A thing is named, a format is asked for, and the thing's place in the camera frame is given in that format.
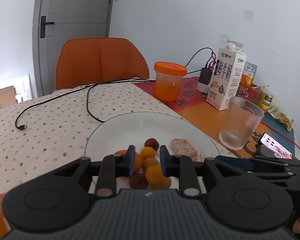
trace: gray door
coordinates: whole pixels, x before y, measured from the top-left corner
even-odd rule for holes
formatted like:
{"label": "gray door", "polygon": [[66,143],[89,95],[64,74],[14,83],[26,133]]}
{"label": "gray door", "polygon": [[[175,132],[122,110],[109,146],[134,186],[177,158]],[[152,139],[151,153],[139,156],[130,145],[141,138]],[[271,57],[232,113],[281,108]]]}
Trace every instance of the gray door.
{"label": "gray door", "polygon": [[[41,0],[38,30],[39,71],[35,71],[40,73],[43,93],[38,89],[39,96],[48,95],[55,90],[56,65],[61,49],[68,40],[106,36],[109,2],[110,0]],[[44,37],[40,30],[42,16],[46,16],[45,21],[50,23],[45,25]]]}

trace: phone screen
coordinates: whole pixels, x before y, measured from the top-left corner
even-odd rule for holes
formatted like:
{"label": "phone screen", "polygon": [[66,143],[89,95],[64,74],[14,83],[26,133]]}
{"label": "phone screen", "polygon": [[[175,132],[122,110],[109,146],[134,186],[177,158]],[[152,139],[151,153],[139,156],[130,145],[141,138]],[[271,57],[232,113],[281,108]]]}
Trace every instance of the phone screen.
{"label": "phone screen", "polygon": [[286,148],[284,148],[280,143],[274,140],[268,134],[264,134],[261,138],[261,143],[267,146],[270,150],[274,151],[274,156],[276,158],[282,159],[292,159],[292,154]]}

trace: black door handle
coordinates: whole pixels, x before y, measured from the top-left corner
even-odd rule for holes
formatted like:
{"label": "black door handle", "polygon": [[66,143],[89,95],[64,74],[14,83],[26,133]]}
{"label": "black door handle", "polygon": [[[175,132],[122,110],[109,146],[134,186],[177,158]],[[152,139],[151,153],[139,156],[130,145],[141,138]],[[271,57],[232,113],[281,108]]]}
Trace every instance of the black door handle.
{"label": "black door handle", "polygon": [[41,16],[40,38],[44,38],[46,36],[46,25],[51,24],[54,24],[54,22],[46,22],[46,17]]}

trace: crumpled wrapper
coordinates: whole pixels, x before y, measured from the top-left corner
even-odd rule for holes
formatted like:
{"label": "crumpled wrapper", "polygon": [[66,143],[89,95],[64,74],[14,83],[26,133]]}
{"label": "crumpled wrapper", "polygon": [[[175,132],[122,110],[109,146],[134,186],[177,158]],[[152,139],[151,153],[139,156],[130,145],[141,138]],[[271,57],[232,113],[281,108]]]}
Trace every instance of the crumpled wrapper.
{"label": "crumpled wrapper", "polygon": [[280,108],[274,107],[270,110],[268,110],[269,114],[276,119],[278,122],[282,123],[287,130],[290,132],[292,125],[293,125],[293,120],[288,119],[288,117],[281,112]]}

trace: red plastic basket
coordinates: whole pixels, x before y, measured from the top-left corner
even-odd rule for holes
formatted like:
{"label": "red plastic basket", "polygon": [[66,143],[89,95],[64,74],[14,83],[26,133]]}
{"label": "red plastic basket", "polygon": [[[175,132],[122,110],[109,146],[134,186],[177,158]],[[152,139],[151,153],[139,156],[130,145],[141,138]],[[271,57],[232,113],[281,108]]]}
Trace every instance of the red plastic basket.
{"label": "red plastic basket", "polygon": [[251,88],[240,83],[239,88],[237,90],[237,94],[235,96],[239,98],[245,98],[251,101],[255,93],[258,92],[259,90],[260,90],[259,87]]}

